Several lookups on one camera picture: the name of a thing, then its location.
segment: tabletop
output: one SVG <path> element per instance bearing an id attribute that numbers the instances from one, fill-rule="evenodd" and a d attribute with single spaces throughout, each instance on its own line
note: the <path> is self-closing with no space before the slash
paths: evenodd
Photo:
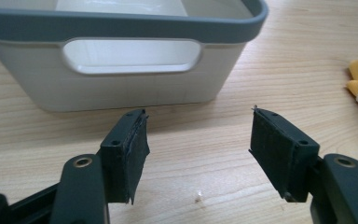
<path id="1" fill-rule="evenodd" d="M 358 160 L 358 104 L 346 89 L 358 59 L 358 0 L 267 0 L 269 15 L 217 97 L 146 107 L 151 153 L 134 205 L 113 223 L 312 223 L 306 203 L 281 199 L 248 152 L 254 105 L 281 114 L 321 145 Z M 40 109 L 0 63 L 0 193 L 17 202 L 95 153 L 133 108 Z"/>

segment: wood grain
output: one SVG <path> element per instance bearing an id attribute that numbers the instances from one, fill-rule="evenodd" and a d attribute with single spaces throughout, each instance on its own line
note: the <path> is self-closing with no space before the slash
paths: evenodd
<path id="1" fill-rule="evenodd" d="M 267 3 L 262 32 L 216 99 L 146 109 L 151 154 L 135 205 L 110 204 L 113 223 L 312 223 L 310 202 L 282 200 L 247 152 L 253 105 L 292 121 L 321 156 L 358 160 L 358 104 L 345 88 L 358 1 Z M 63 164 L 96 152 L 129 110 L 41 110 L 0 64 L 0 192 L 14 203 L 56 183 Z"/>

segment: light wood surface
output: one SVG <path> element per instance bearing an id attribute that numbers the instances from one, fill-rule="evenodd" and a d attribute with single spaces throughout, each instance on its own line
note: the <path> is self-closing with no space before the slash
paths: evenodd
<path id="1" fill-rule="evenodd" d="M 247 151 L 254 105 L 293 122 L 321 156 L 358 160 L 358 104 L 345 88 L 358 58 L 358 0 L 268 6 L 215 100 L 146 108 L 151 154 L 135 204 L 109 206 L 112 223 L 312 223 L 311 196 L 286 203 Z M 95 153 L 129 110 L 41 110 L 0 64 L 0 192 L 14 203 L 57 183 L 64 163 Z"/>

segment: white storage bin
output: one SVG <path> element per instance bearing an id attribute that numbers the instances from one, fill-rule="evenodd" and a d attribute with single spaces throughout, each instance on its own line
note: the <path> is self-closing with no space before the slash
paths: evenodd
<path id="1" fill-rule="evenodd" d="M 0 61 L 52 111 L 212 100 L 262 0 L 0 0 Z"/>

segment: plastic bin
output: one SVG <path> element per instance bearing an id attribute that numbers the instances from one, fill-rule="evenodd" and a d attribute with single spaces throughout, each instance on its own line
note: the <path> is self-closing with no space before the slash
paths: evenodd
<path id="1" fill-rule="evenodd" d="M 267 12 L 262 0 L 0 0 L 0 61 L 46 110 L 206 102 Z"/>

